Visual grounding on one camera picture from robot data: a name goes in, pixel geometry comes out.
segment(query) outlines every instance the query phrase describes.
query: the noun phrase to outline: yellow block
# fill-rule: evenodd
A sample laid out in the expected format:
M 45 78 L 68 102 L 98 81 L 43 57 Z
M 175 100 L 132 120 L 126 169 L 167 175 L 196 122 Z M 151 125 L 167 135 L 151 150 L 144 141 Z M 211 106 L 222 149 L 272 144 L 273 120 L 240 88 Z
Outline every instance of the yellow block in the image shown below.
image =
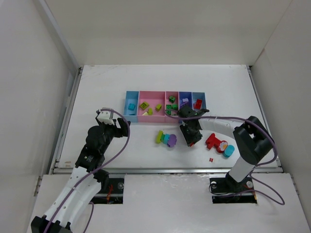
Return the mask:
M 158 143 L 158 144 L 161 143 L 161 136 L 162 136 L 162 135 L 163 135 L 163 131 L 162 131 L 162 130 L 159 130 L 159 133 L 157 134 L 155 143 Z
M 152 113 L 153 113 L 153 112 L 152 112 L 152 108 L 149 108 L 149 109 L 148 109 L 148 115 L 150 115 L 150 116 L 151 116 L 151 115 L 152 115 Z

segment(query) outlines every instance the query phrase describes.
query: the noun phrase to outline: cable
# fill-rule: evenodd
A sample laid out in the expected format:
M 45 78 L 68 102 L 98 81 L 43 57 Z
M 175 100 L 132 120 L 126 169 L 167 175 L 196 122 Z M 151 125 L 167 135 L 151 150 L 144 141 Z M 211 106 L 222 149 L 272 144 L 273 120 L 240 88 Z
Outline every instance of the cable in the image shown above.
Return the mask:
M 109 186 L 109 192 L 108 192 L 108 194 L 107 194 L 107 204 L 109 204 L 109 200 L 110 200 L 110 195 L 111 195 L 111 193 L 112 193 L 112 190 L 113 190 L 113 186 L 112 186 L 112 184 Z
M 208 190 L 209 190 L 209 192 L 210 192 L 211 194 L 214 194 L 214 195 L 217 195 L 217 196 L 221 196 L 221 195 L 226 195 L 226 194 L 228 194 L 228 193 L 222 193 L 222 194 L 213 193 L 212 190 L 210 189 L 211 186 L 212 186 L 212 185 L 210 184 L 209 187 L 208 187 Z
M 94 212 L 94 203 L 90 202 L 89 204 L 92 205 L 92 210 L 91 210 L 91 214 L 89 216 L 89 219 L 87 221 L 86 227 L 85 227 L 85 229 L 84 229 L 84 231 L 82 233 L 86 233 L 86 230 L 88 228 L 89 222 L 91 221 L 91 218 L 92 218 L 93 212 Z
M 74 187 L 68 192 L 68 194 L 65 196 L 64 200 L 60 203 L 60 205 L 57 207 L 56 211 L 54 212 L 54 214 L 52 215 L 51 219 L 49 220 L 45 230 L 43 233 L 47 233 L 48 232 L 48 229 L 49 227 L 51 226 L 52 224 L 52 221 L 54 220 L 55 216 L 57 215 L 57 213 L 60 211 L 60 209 L 62 208 L 62 206 L 64 205 L 64 203 L 67 201 L 67 199 L 70 197 L 70 195 L 73 193 L 73 191 L 75 190 L 75 188 L 87 177 L 89 177 L 91 174 L 94 174 L 95 172 L 99 171 L 100 169 L 102 169 L 104 166 L 106 166 L 107 164 L 111 163 L 115 158 L 117 158 L 123 151 L 124 149 L 126 148 L 129 140 L 130 140 L 130 134 L 131 134 L 131 131 L 130 131 L 130 125 L 128 124 L 127 120 L 125 119 L 125 117 L 118 113 L 117 111 L 113 110 L 113 109 L 110 109 L 110 108 L 102 108 L 101 111 L 110 111 L 110 112 L 113 112 L 115 114 L 117 114 L 118 116 L 120 116 L 124 122 L 126 123 L 126 126 L 127 126 L 127 129 L 128 129 L 128 136 L 127 136 L 127 140 L 124 144 L 124 146 L 122 147 L 122 149 L 115 155 L 113 156 L 110 160 L 108 160 L 108 162 L 104 163 L 103 165 L 101 165 L 100 167 L 96 168 L 95 170 L 93 170 L 92 172 L 88 173 L 87 175 L 85 175 L 84 177 L 82 177 L 75 185 Z
M 268 140 L 269 142 L 271 143 L 271 145 L 273 146 L 273 151 L 274 151 L 274 157 L 273 159 L 271 159 L 270 161 L 268 162 L 264 162 L 264 163 L 261 163 L 261 164 L 257 164 L 256 167 L 259 167 L 259 166 L 262 166 L 262 165 L 266 165 L 266 164 L 269 164 L 269 163 L 272 163 L 273 161 L 276 160 L 277 158 L 277 149 L 276 149 L 276 145 L 272 139 L 272 137 L 265 132 L 265 130 L 263 130 L 261 127 L 259 127 L 257 124 L 255 124 L 254 122 L 248 120 L 248 119 L 244 119 L 244 118 L 241 118 L 241 117 L 235 117 L 235 116 L 193 116 L 193 117 L 178 117 L 178 116 L 171 116 L 169 114 L 166 113 L 166 111 L 174 111 L 174 112 L 177 112 L 177 110 L 173 110 L 173 109 L 166 109 L 164 110 L 164 114 L 170 118 L 173 118 L 173 119 L 178 119 L 178 120 L 192 120 L 192 119 L 223 119 L 223 120 L 240 120 L 240 121 L 244 121 L 248 124 L 251 124 L 253 125 L 256 129 L 258 129 Z M 239 192 L 239 193 L 234 193 L 234 194 L 230 194 L 230 195 L 220 195 L 221 197 L 224 197 L 224 198 L 229 198 L 229 197 L 233 197 L 235 195 L 238 195 L 238 194 L 242 194 L 242 193 L 247 193 L 247 192 L 257 192 L 257 193 L 260 193 L 262 195 L 264 195 L 265 197 L 269 198 L 270 200 L 274 201 L 275 203 L 277 204 L 280 204 L 280 205 L 285 205 L 285 201 L 283 199 L 283 197 L 274 189 L 272 188 L 271 186 L 269 186 L 268 184 L 262 182 L 262 181 L 259 181 L 258 179 L 254 178 L 252 176 L 252 173 L 253 173 L 253 170 L 251 170 L 251 172 L 249 173 L 249 177 L 252 178 L 254 181 L 257 181 L 258 183 L 270 188 L 273 192 L 275 192 L 278 197 L 281 199 L 282 202 L 279 202 L 277 200 L 275 200 L 274 198 L 268 196 L 267 194 L 259 191 L 259 190 L 255 190 L 255 189 L 252 189 L 252 190 L 244 190 L 242 192 Z

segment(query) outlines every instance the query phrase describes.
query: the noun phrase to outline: red block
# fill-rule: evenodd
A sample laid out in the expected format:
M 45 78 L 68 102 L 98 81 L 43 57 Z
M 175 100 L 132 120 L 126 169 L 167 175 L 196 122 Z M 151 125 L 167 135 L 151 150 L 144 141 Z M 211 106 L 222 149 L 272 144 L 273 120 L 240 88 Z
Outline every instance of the red block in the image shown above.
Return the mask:
M 207 148 L 210 150 L 213 146 L 218 147 L 220 145 L 220 140 L 216 138 L 216 135 L 212 133 L 209 138 L 206 140 Z
M 202 106 L 202 100 L 197 99 L 197 100 L 196 100 L 196 103 L 193 105 L 193 108 L 195 108 L 195 109 L 201 109 L 201 106 Z
M 228 146 L 227 141 L 221 141 L 216 138 L 216 135 L 212 133 L 205 142 L 207 144 L 207 148 L 210 150 L 212 147 L 216 147 L 218 153 L 223 153 Z

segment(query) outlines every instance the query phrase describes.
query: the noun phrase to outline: cyan block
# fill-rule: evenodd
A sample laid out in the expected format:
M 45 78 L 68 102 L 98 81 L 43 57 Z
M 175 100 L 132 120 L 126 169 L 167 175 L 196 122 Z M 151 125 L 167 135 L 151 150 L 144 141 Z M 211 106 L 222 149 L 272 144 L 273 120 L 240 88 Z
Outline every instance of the cyan block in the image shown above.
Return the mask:
M 168 141 L 169 141 L 169 139 L 170 139 L 170 135 L 169 135 L 169 134 L 166 134 L 166 135 L 164 136 L 163 143 L 164 143 L 164 144 L 167 144 Z
M 130 103 L 128 105 L 128 110 L 134 111 L 134 109 L 135 109 L 135 105 L 133 103 Z
M 227 146 L 227 148 L 223 152 L 223 155 L 224 155 L 224 157 L 229 158 L 233 154 L 233 152 L 234 152 L 234 146 L 229 145 L 229 146 Z

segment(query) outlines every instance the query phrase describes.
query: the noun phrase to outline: purple round block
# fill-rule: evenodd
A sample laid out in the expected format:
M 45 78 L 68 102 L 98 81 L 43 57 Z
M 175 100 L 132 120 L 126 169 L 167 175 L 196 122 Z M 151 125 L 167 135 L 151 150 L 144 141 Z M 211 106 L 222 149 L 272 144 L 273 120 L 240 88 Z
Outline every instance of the purple round block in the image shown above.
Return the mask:
M 169 139 L 167 145 L 168 145 L 169 147 L 174 147 L 174 146 L 176 145 L 176 142 L 177 142 L 177 137 L 176 137 L 176 135 L 175 135 L 175 134 L 171 134 L 171 135 L 170 135 L 170 139 Z

